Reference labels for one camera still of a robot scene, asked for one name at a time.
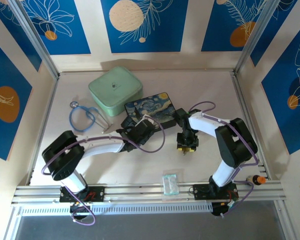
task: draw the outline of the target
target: starry night box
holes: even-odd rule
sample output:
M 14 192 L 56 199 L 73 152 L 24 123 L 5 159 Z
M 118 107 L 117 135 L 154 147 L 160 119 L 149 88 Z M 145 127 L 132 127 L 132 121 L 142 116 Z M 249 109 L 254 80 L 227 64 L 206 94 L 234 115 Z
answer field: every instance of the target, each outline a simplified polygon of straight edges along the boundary
M 164 129 L 176 125 L 176 121 L 173 118 L 173 114 L 176 110 L 166 92 L 128 102 L 125 104 L 125 110 L 128 116 L 136 123 L 138 119 L 135 111 L 137 111 L 141 117 L 143 115 L 151 116 L 157 120 Z

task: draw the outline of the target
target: metal vent grille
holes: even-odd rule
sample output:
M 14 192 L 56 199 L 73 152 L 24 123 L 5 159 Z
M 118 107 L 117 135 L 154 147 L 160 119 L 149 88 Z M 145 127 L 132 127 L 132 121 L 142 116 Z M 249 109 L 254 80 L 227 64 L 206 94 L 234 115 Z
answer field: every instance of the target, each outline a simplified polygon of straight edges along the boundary
M 160 203 L 160 204 L 103 204 L 93 205 L 95 215 L 122 214 L 173 214 L 173 213 L 209 213 L 211 202 L 200 203 Z M 69 207 L 24 207 L 23 216 L 62 216 L 69 215 Z

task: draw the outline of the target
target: green plastic container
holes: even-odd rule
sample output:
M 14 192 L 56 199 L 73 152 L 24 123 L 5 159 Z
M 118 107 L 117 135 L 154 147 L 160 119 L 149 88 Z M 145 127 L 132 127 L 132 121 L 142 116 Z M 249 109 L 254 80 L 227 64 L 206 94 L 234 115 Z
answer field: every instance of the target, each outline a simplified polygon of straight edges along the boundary
M 117 66 L 89 84 L 95 102 L 111 117 L 122 113 L 125 104 L 143 96 L 143 85 L 128 69 Z

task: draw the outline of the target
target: gray floor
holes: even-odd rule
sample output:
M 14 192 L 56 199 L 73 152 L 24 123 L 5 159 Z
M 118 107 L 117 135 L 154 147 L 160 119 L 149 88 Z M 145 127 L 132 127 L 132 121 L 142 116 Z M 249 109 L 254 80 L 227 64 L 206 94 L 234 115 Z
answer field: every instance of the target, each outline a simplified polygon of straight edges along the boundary
M 70 216 L 25 216 L 17 240 L 281 240 L 273 202 L 244 202 L 224 219 L 211 213 L 97 216 L 81 226 Z

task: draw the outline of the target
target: white tabletop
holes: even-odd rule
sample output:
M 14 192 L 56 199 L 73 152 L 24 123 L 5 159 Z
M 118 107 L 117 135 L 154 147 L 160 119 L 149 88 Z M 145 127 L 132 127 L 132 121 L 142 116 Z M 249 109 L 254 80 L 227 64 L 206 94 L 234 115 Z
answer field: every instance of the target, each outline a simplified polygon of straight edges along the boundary
M 236 96 L 232 78 L 226 71 L 203 70 L 149 70 L 135 71 L 136 77 L 143 84 L 143 96 L 148 97 L 167 92 L 176 109 L 188 110 L 201 101 L 213 101 L 216 109 L 210 115 L 223 119 L 242 118 L 243 114 Z M 49 146 L 62 132 L 71 130 L 69 124 L 69 106 L 71 101 L 78 101 L 87 107 L 100 107 L 94 102 L 88 84 L 103 72 L 76 72 L 61 74 L 56 94 L 52 103 L 48 122 L 44 131 L 40 154 L 35 164 L 31 185 L 60 185 L 51 176 L 41 174 L 44 160 L 42 151 Z M 198 106 L 205 109 L 209 105 Z M 106 133 L 120 127 L 127 114 L 107 117 L 114 124 Z M 78 128 L 87 125 L 85 113 L 77 111 L 73 114 Z M 96 124 L 85 133 L 74 132 L 78 139 L 95 137 L 101 134 L 101 127 Z M 217 140 L 205 133 L 199 133 L 199 147 L 196 152 L 183 155 L 177 148 L 179 126 L 165 130 L 166 143 L 157 153 L 145 153 L 138 149 L 131 152 L 105 153 L 84 158 L 77 166 L 88 184 L 151 184 L 162 182 L 164 174 L 176 173 L 179 182 L 207 181 L 217 170 L 221 157 Z M 162 132 L 157 132 L 143 146 L 147 150 L 155 150 L 162 142 Z M 258 174 L 258 166 L 245 167 L 236 177 L 244 180 L 249 175 Z

